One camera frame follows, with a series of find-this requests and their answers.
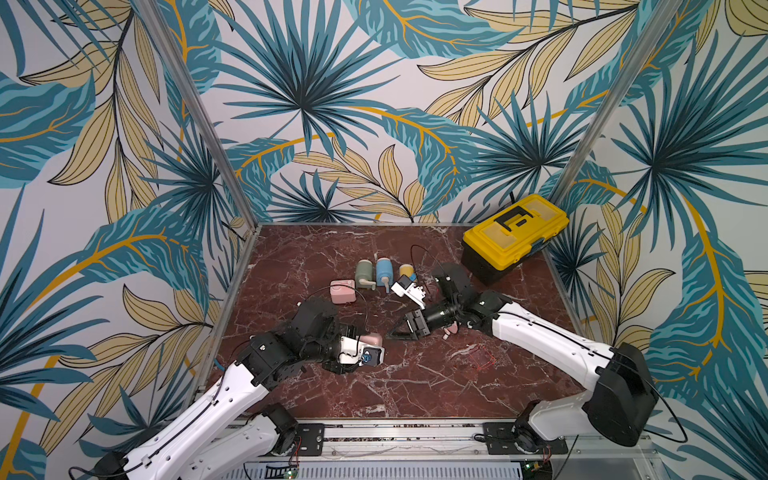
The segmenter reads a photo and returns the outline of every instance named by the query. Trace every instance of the tropical leaf wallpaper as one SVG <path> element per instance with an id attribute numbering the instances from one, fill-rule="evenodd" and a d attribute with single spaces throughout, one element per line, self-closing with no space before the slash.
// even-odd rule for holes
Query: tropical leaf wallpaper
<path id="1" fill-rule="evenodd" d="M 204 91 L 211 6 L 161 7 Z M 128 0 L 0 20 L 0 478 L 65 478 L 178 414 L 250 231 Z"/>
<path id="2" fill-rule="evenodd" d="M 471 221 L 551 190 L 657 3 L 212 2 L 188 63 L 259 221 Z"/>
<path id="3" fill-rule="evenodd" d="M 674 480 L 768 478 L 766 34 L 768 2 L 683 2 L 551 248 L 584 332 L 642 349 L 672 399 L 690 441 L 654 440 Z M 682 439 L 666 409 L 649 428 Z"/>

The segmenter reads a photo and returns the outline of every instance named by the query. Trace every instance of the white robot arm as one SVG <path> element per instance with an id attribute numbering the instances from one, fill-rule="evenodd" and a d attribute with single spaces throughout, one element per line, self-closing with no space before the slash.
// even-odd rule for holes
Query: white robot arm
<path id="1" fill-rule="evenodd" d="M 486 290 L 477 293 L 464 269 L 444 263 L 432 272 L 444 299 L 405 315 L 389 339 L 418 340 L 454 323 L 514 343 L 557 366 L 585 388 L 553 402 L 535 400 L 515 421 L 516 438 L 526 453 L 539 452 L 563 435 L 593 433 L 619 445 L 637 444 L 658 400 L 642 353 L 585 339 L 528 312 L 512 299 Z M 392 290 L 412 296 L 415 287 L 402 276 Z M 407 330 L 399 331 L 403 324 Z"/>
<path id="2" fill-rule="evenodd" d="M 248 425 L 211 442 L 307 362 L 337 374 L 379 365 L 381 340 L 339 325 L 333 304 L 307 300 L 283 328 L 252 336 L 219 381 L 170 425 L 129 452 L 111 452 L 89 473 L 104 480 L 204 480 L 247 458 L 283 453 L 293 444 L 296 420 L 282 406 L 267 407 Z"/>

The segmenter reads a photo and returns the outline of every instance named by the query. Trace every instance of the black mounting bracket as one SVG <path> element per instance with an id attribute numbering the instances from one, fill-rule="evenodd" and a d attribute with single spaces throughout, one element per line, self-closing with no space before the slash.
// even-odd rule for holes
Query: black mounting bracket
<path id="1" fill-rule="evenodd" d="M 489 455 L 521 455 L 524 453 L 518 448 L 519 435 L 515 432 L 513 422 L 487 422 L 482 424 L 482 432 L 485 437 L 485 447 Z M 544 442 L 549 446 L 552 455 L 564 455 L 568 453 L 568 445 L 564 439 Z"/>
<path id="2" fill-rule="evenodd" d="M 323 436 L 326 426 L 322 423 L 300 423 L 296 427 L 299 457 L 319 457 L 323 453 Z"/>

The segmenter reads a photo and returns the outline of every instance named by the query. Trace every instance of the blue object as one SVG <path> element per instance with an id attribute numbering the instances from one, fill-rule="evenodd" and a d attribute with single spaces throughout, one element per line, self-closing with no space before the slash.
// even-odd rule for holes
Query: blue object
<path id="1" fill-rule="evenodd" d="M 392 281 L 394 277 L 392 262 L 389 258 L 379 258 L 376 261 L 376 285 L 383 286 L 386 288 L 386 292 L 389 293 L 389 287 L 394 283 L 394 281 Z"/>

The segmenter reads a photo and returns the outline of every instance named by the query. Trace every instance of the marble surface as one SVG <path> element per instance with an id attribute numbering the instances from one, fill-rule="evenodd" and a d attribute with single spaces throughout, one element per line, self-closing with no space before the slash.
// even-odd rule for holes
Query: marble surface
<path id="1" fill-rule="evenodd" d="M 460 263 L 466 227 L 265 226 L 227 325 L 218 361 L 226 365 L 250 335 L 276 327 L 296 303 L 331 280 L 354 277 L 362 258 L 389 257 L 395 272 L 411 263 L 414 243 L 441 261 Z M 419 279 L 436 293 L 428 275 L 435 261 L 414 249 Z M 478 291 L 484 290 L 473 280 Z M 541 254 L 526 260 L 493 286 L 536 315 L 573 329 Z M 414 304 L 383 288 L 367 291 L 366 329 L 384 335 Z M 363 327 L 364 304 L 339 306 L 339 321 Z M 461 329 L 447 340 L 433 333 L 419 342 L 385 340 L 384 365 L 335 375 L 310 365 L 256 404 L 281 402 L 297 418 L 514 417 L 533 399 L 553 400 L 582 390 L 570 377 L 526 350 Z M 209 385 L 220 377 L 215 369 Z"/>

